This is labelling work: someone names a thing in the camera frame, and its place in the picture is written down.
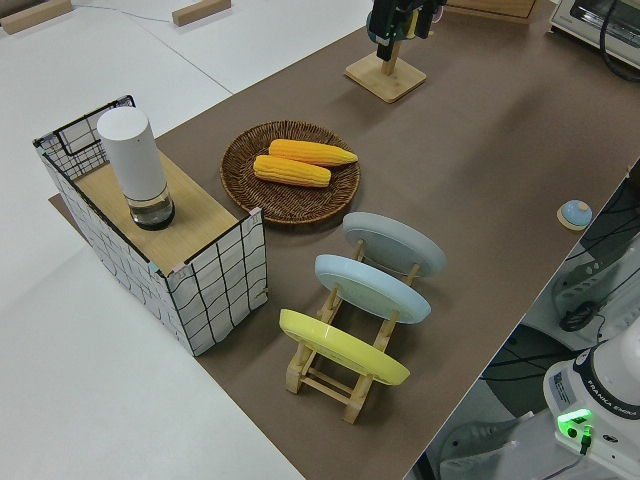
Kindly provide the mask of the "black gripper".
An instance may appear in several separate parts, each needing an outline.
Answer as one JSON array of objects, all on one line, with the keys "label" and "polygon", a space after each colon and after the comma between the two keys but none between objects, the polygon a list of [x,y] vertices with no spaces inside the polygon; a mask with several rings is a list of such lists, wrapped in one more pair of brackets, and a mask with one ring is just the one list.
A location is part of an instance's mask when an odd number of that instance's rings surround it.
[{"label": "black gripper", "polygon": [[373,40],[379,44],[377,57],[384,62],[389,62],[393,54],[394,43],[390,41],[406,38],[406,9],[406,1],[375,0],[373,3]]}]

